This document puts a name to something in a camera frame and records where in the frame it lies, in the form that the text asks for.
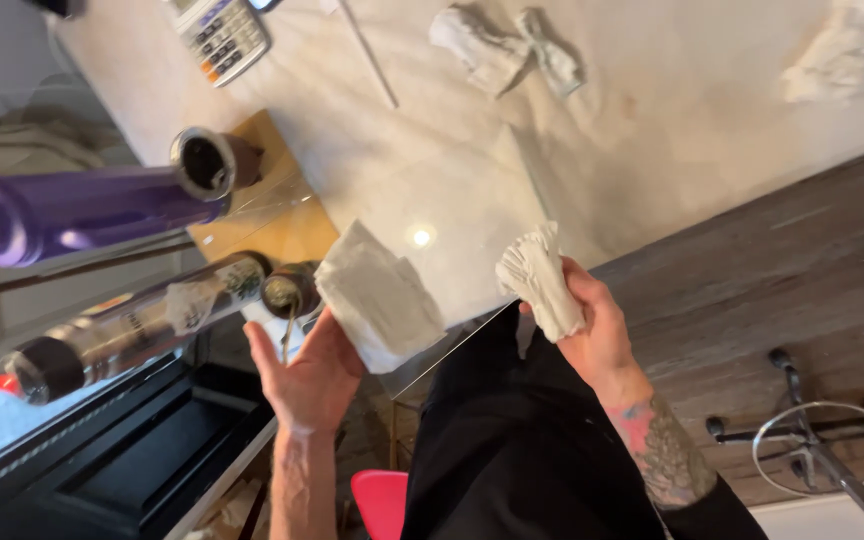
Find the forearm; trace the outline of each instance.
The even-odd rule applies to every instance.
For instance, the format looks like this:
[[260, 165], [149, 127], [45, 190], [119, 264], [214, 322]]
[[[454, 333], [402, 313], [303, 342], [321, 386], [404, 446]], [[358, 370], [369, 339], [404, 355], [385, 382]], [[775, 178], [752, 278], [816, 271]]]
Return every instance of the forearm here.
[[708, 495], [718, 474], [642, 370], [635, 366], [608, 377], [593, 389], [655, 505], [660, 510], [676, 510]]
[[336, 538], [335, 448], [329, 433], [280, 431], [271, 476], [271, 540]]

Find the sleeve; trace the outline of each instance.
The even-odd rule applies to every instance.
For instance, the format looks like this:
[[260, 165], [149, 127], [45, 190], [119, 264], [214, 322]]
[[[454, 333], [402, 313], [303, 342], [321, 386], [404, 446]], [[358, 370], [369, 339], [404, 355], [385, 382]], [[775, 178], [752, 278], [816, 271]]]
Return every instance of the sleeve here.
[[768, 540], [722, 476], [697, 502], [676, 510], [659, 510], [658, 514], [675, 540]]

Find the dark wooden surface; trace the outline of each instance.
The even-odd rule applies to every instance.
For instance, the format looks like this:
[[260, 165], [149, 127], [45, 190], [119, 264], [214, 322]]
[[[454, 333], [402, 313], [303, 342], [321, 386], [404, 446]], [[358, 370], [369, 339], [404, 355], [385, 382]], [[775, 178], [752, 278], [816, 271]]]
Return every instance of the dark wooden surface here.
[[[790, 498], [750, 446], [718, 447], [710, 415], [756, 427], [787, 407], [785, 347], [806, 396], [864, 397], [864, 157], [744, 204], [592, 271], [626, 314], [632, 350], [748, 505]], [[843, 448], [864, 472], [864, 442]]]

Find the calculator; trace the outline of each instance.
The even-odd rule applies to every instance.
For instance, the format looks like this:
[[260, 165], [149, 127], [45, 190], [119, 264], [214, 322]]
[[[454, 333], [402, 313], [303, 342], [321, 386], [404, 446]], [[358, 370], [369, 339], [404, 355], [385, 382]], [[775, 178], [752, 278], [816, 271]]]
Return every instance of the calculator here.
[[165, 0], [177, 14], [175, 30], [216, 88], [227, 85], [272, 46], [247, 0]]

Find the person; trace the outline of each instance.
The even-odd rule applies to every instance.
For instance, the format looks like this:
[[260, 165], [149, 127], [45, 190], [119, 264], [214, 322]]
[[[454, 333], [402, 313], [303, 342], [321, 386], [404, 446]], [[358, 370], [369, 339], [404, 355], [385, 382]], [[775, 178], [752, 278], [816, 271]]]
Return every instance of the person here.
[[[632, 354], [609, 289], [563, 257], [586, 325], [520, 359], [510, 305], [439, 365], [421, 411], [402, 540], [765, 539]], [[286, 367], [245, 332], [279, 419], [272, 540], [336, 537], [333, 437], [363, 365], [326, 309]]]

